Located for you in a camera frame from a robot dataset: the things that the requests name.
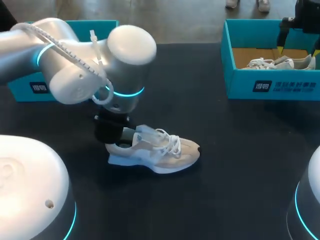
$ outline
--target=black table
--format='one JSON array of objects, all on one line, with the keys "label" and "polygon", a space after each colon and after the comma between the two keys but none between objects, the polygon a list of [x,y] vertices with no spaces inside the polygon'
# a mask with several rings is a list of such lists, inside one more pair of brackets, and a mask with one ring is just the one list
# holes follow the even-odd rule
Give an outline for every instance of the black table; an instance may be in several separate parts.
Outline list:
[{"label": "black table", "polygon": [[108,165],[91,102],[16,103],[2,87],[0,134],[61,156],[80,240],[289,240],[286,211],[320,145],[320,104],[228,100],[222,72],[219,44],[158,46],[132,117],[200,144],[198,163],[176,174]]}]

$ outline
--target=gray floor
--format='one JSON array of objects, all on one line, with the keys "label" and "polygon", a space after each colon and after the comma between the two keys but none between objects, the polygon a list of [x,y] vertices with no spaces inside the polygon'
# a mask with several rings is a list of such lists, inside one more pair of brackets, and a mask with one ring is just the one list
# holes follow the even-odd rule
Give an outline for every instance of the gray floor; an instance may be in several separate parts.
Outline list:
[{"label": "gray floor", "polygon": [[119,20],[150,32],[157,43],[213,43],[225,19],[282,19],[295,14],[296,0],[271,0],[262,14],[256,0],[225,9],[225,0],[4,0],[19,22],[48,17],[63,20]]}]

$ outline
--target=shoelace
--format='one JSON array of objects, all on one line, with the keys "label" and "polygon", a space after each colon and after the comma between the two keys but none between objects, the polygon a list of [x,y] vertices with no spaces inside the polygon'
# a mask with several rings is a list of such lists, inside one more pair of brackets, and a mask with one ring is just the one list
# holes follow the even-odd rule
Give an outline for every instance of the shoelace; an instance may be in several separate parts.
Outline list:
[{"label": "shoelace", "polygon": [[161,150],[162,154],[165,155],[167,153],[172,154],[174,156],[179,156],[181,154],[181,141],[180,137],[176,135],[169,135],[165,130],[163,129],[156,129],[156,131],[159,133],[159,136],[161,137],[161,141],[164,139],[169,139],[169,142],[167,145],[163,147],[154,147],[155,150]]},{"label": "shoelace", "polygon": [[259,59],[253,59],[249,62],[247,67],[256,68],[256,69],[276,69],[277,67],[272,64],[272,59],[264,60],[262,57]]}]

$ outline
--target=teal box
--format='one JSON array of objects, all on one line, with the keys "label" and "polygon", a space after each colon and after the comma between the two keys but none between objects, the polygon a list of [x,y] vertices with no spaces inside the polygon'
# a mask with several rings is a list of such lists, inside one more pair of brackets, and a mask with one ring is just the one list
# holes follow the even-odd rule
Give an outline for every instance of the teal box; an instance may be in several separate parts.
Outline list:
[{"label": "teal box", "polygon": [[[90,30],[94,30],[98,40],[106,39],[110,32],[118,26],[117,20],[79,20],[66,21],[80,42],[90,42]],[[48,102],[56,101],[51,93],[35,94],[30,86],[30,82],[44,82],[41,72],[31,74],[8,83],[15,100],[17,102]]]},{"label": "teal box", "polygon": [[[280,22],[253,19],[225,21],[221,60],[229,99],[320,101],[320,70],[236,68],[232,48],[276,49]],[[307,50],[311,54],[318,37],[316,34],[291,29],[284,48]],[[316,69],[320,69],[319,60],[317,57]],[[263,85],[263,91],[255,90],[257,84],[260,87]]]}]

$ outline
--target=white cable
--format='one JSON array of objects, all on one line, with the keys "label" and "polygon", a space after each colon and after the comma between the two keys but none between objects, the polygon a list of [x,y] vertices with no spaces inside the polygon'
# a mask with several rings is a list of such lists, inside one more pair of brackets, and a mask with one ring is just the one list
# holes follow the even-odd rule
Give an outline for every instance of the white cable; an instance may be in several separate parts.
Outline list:
[{"label": "white cable", "polygon": [[100,69],[100,74],[103,76],[103,80],[105,81],[103,84],[103,87],[105,87],[106,85],[109,88],[109,94],[108,97],[105,100],[99,100],[96,98],[95,95],[92,96],[92,101],[98,105],[106,105],[108,104],[114,95],[114,86],[112,85],[112,83],[109,81],[109,79],[107,78],[107,74],[106,71],[104,70],[104,65],[101,59],[101,52],[100,52],[100,48],[98,45],[98,38],[95,34],[94,30],[90,30],[90,39],[92,41],[93,44],[93,49],[95,51],[95,55],[96,55],[96,59],[98,60],[98,64],[99,64],[99,69]]},{"label": "white cable", "polygon": [[25,23],[25,22],[18,23],[12,27],[12,30],[24,30],[24,29],[29,30],[29,31],[33,32],[34,34],[38,34],[38,35],[44,37],[45,39],[47,39],[48,41],[53,43],[61,51],[63,51],[66,55],[68,55],[68,57],[70,57],[72,60],[74,60],[75,64],[79,68],[81,68],[85,71],[89,71],[90,73],[92,73],[96,76],[99,76],[103,80],[103,83],[106,84],[109,88],[108,97],[105,100],[98,100],[93,95],[92,96],[93,102],[95,102],[98,105],[106,105],[112,100],[112,98],[114,97],[114,87],[113,87],[112,83],[109,81],[109,79],[107,78],[106,72],[103,69],[101,69],[100,64],[102,64],[102,61],[101,61],[99,46],[97,43],[96,43],[96,46],[95,46],[95,43],[93,43],[93,47],[94,47],[96,54],[97,53],[99,54],[98,58],[101,61],[101,63],[99,62],[100,74],[98,72],[96,72],[92,67],[90,67],[85,61],[83,61],[82,59],[77,57],[74,53],[72,53],[70,50],[68,50],[66,47],[64,47],[64,45],[60,41],[56,40],[49,33],[42,30],[41,28],[34,26],[34,25],[31,25],[31,24],[28,24],[28,23]]}]

